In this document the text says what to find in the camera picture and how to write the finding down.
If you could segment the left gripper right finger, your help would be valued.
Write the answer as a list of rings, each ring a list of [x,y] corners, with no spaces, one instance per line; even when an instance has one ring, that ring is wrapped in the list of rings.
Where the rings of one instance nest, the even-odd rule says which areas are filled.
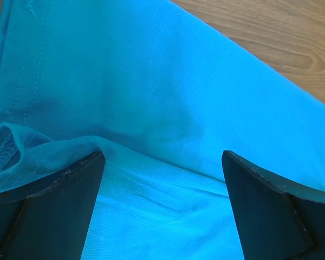
[[[245,259],[325,259],[325,192],[232,151],[222,167]]]

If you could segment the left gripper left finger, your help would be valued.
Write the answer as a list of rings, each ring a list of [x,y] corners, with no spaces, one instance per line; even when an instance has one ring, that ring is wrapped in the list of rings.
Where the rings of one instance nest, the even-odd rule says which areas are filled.
[[[0,193],[0,259],[80,259],[104,166],[95,152]]]

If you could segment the teal t shirt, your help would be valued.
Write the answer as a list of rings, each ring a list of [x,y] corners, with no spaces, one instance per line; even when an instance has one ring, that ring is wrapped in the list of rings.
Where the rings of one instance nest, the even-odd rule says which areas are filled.
[[[170,1],[3,1],[0,192],[103,152],[83,259],[242,259],[224,150],[325,191],[325,105]]]

